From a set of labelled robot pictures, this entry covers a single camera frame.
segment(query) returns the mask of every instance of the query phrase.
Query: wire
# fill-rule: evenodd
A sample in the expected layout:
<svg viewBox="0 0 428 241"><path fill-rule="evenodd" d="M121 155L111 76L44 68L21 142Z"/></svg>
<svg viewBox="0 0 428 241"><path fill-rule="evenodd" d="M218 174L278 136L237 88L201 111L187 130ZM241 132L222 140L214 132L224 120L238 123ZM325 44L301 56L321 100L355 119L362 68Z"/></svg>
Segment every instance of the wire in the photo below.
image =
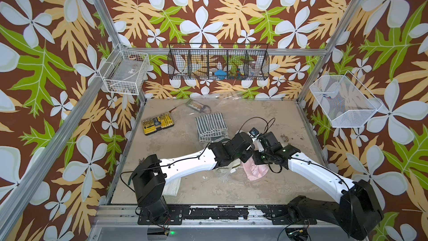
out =
<svg viewBox="0 0 428 241"><path fill-rule="evenodd" d="M251 119L254 119L254 118L260 118L260 119L262 119L264 122L266 122L266 126L268 126L268 125L269 125L269 123L268 123L264 118L261 118L260 116L254 116L254 117L252 117L252 118L248 119L247 121L245 121L245 122L242 124L241 128L238 130L238 132L240 132L240 131L241 131L241 129L243 128L243 126L244 126L248 121L250 121Z"/></svg>
<svg viewBox="0 0 428 241"><path fill-rule="evenodd" d="M281 171L282 171L282 166L281 165L280 165L280 170L278 172L273 171L272 168L270 167L270 165L272 165L272 164L268 164L267 165L269 167L270 171L272 171L273 173L281 173Z"/></svg>

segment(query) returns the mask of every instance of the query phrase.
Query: white wire basket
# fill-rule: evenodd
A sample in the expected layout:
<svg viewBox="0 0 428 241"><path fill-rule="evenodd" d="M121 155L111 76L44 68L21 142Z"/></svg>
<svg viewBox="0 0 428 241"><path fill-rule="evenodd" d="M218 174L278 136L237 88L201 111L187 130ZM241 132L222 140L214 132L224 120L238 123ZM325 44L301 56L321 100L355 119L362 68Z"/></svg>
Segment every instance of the white wire basket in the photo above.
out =
<svg viewBox="0 0 428 241"><path fill-rule="evenodd" d="M121 50L107 63L110 66L104 73L103 82L108 92L138 95L150 65L148 54Z"/></svg>
<svg viewBox="0 0 428 241"><path fill-rule="evenodd" d="M321 76L309 89L332 127L361 127L382 107L382 101L349 71Z"/></svg>

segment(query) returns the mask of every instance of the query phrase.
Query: floral wallpaper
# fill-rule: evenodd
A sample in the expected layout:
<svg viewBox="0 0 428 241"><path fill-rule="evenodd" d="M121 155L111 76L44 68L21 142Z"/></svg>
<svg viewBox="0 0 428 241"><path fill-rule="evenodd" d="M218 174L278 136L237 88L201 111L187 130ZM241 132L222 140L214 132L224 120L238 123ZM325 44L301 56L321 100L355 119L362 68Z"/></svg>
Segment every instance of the floral wallpaper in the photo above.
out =
<svg viewBox="0 0 428 241"><path fill-rule="evenodd" d="M110 51L93 0L0 0L0 212ZM87 239L137 104L99 92L9 241Z"/></svg>
<svg viewBox="0 0 428 241"><path fill-rule="evenodd" d="M360 128L332 128L300 102L331 169L373 186L385 218L371 240L428 239L427 0L364 0L320 74L351 71L383 107ZM363 94L370 93L355 78ZM325 110L328 101L322 100Z"/></svg>

